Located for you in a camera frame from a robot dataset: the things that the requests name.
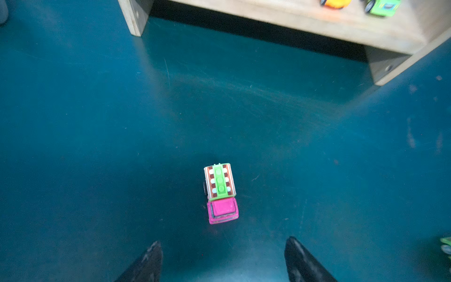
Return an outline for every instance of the orange toy car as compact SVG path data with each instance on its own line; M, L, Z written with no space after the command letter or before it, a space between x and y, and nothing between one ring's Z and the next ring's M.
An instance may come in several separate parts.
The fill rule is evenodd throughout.
M351 0L319 0L319 4L321 6L329 6L335 9L342 9L349 5L351 3Z

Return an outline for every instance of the blue table surface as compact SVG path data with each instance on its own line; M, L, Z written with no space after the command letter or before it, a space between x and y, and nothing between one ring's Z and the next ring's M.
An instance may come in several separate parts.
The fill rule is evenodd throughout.
M116 1L7 3L1 281L110 282L155 240L162 282L288 281L288 236L338 281L450 278L450 41L377 88L355 44L184 6L138 38ZM219 162L240 217L209 225Z

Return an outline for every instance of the blue surface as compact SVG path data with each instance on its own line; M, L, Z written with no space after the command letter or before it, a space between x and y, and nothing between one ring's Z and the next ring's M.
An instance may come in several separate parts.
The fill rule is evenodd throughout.
M154 240L163 282L287 281L290 235L338 281L449 278L451 42L374 92L352 52L157 12L136 38L114 1L8 4L1 281L113 281ZM240 218L210 226L215 162Z

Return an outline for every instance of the toy car wheel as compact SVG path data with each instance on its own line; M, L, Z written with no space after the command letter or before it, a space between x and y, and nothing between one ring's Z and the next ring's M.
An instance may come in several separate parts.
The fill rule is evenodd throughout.
M376 0L371 0L368 2L368 4L365 7L365 13L371 12L371 9L374 7L374 4L376 3Z
M451 254L451 246L450 245L441 245L441 248L445 254Z
M205 181L203 182L203 192L205 193L205 196L207 195L207 184Z

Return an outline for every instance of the gray object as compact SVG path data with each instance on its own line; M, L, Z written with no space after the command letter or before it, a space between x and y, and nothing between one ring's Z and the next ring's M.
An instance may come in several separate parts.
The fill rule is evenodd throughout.
M4 24L8 19L8 6L5 0L0 0L0 24Z

